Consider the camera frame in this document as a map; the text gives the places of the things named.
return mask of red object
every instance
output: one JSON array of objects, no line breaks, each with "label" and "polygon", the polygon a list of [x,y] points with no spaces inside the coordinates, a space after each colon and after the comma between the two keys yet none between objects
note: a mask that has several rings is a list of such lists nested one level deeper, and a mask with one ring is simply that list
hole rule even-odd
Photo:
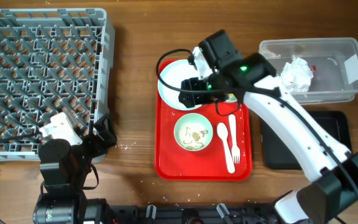
[{"label": "red object", "polygon": [[[175,60],[166,60],[160,66],[160,72]],[[220,103],[219,112],[229,113],[237,109],[237,103]],[[173,128],[179,118],[187,113],[204,115],[214,128],[211,143],[204,149],[190,152],[178,145]],[[222,140],[216,133],[217,125],[222,122],[229,132],[227,142],[231,149],[229,117],[216,113],[215,105],[205,105],[191,111],[180,111],[169,107],[157,91],[155,119],[154,167],[157,174],[167,180],[215,180],[240,181],[250,176],[252,170],[251,138],[248,108],[243,104],[235,113],[237,121],[237,145],[241,151],[240,164],[236,171],[227,171]]]}]

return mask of dish rack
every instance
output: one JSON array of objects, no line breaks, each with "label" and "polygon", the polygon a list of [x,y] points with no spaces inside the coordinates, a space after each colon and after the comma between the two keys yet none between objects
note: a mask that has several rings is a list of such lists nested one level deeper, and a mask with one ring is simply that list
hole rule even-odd
[{"label": "dish rack", "polygon": [[[114,36],[104,9],[0,9],[0,139],[66,110],[82,134],[96,133],[93,124],[109,113]],[[0,144],[0,161],[39,161],[44,141]]]}]

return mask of crumpled white tissue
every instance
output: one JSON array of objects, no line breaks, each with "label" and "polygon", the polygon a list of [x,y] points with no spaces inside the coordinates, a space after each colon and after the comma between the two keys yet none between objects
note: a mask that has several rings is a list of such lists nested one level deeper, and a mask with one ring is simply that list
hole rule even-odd
[{"label": "crumpled white tissue", "polygon": [[287,62],[280,75],[281,82],[289,92],[307,92],[312,78],[313,72],[308,62],[294,55],[292,63]]}]

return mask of wooden surface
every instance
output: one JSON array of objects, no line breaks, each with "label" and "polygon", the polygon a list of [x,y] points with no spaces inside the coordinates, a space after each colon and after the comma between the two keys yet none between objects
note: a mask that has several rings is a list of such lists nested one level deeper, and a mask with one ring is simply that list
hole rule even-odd
[{"label": "wooden surface", "polygon": [[[254,113],[251,113],[254,170],[247,180],[172,182],[158,177],[154,171],[155,63],[164,52],[192,49],[219,29],[226,29],[244,55],[256,52],[259,43],[269,39],[354,37],[358,41],[358,1],[51,0],[49,3],[0,0],[0,8],[102,7],[116,29],[109,108],[120,146],[110,149],[107,158],[96,164],[101,183],[96,190],[86,193],[88,198],[106,198],[111,205],[138,206],[148,202],[170,205],[270,202],[308,183],[301,171],[264,167],[259,122]],[[345,112],[353,148],[358,150],[358,94],[350,103],[308,108]],[[37,162],[1,163],[0,217],[7,223],[32,223],[41,181]],[[90,175],[86,184],[95,182]],[[358,223],[358,204],[340,217],[348,223]]]}]

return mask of fork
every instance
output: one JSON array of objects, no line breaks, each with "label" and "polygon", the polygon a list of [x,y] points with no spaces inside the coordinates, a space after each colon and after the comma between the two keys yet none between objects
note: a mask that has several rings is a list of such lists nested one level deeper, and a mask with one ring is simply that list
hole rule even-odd
[{"label": "fork", "polygon": [[231,147],[231,157],[235,164],[240,163],[240,148],[237,146],[237,133],[236,133],[236,116],[233,114],[229,115],[229,125],[230,125],[230,133],[231,133],[231,140],[232,140],[232,147]]}]

